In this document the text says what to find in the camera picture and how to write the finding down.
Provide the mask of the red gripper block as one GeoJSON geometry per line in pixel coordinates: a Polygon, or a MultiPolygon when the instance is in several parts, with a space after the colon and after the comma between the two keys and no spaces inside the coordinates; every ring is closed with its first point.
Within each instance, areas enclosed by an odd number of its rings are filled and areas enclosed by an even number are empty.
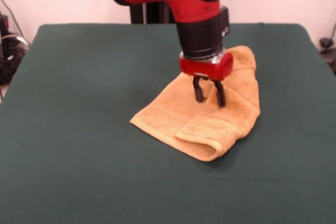
{"type": "Polygon", "coordinates": [[[183,73],[193,76],[193,87],[196,101],[204,101],[203,89],[199,85],[200,80],[211,79],[214,83],[217,93],[218,106],[225,106],[225,92],[221,81],[231,74],[234,64],[234,57],[228,51],[212,55],[207,59],[188,59],[183,53],[179,55],[179,66],[183,73]]]}

